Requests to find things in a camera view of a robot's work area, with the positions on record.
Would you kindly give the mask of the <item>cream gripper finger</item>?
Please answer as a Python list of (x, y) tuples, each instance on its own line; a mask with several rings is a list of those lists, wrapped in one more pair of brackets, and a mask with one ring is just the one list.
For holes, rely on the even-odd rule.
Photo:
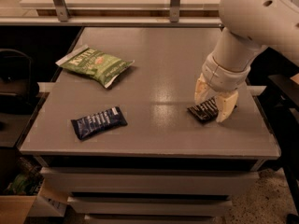
[(216, 121), (221, 123), (228, 119), (232, 114), (238, 99), (238, 91), (219, 92), (216, 97), (216, 106), (218, 108), (218, 116)]
[(210, 86), (207, 84), (204, 75), (201, 74), (195, 84), (194, 101), (197, 104), (203, 103), (210, 91), (211, 91)]

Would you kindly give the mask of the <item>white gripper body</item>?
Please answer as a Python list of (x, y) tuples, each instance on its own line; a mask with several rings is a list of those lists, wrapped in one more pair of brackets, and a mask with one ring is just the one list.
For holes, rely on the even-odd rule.
[(236, 90), (246, 79), (250, 67), (244, 71), (233, 72), (219, 66), (209, 54), (202, 65), (202, 75), (206, 84), (217, 92), (228, 92)]

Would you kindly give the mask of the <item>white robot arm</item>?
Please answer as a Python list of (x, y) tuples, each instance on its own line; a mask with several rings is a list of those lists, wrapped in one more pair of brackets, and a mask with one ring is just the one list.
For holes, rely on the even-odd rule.
[(222, 122), (233, 112), (250, 65), (265, 49), (299, 64), (299, 0), (220, 0), (219, 15), (224, 29), (202, 66), (194, 101), (200, 104), (215, 91)]

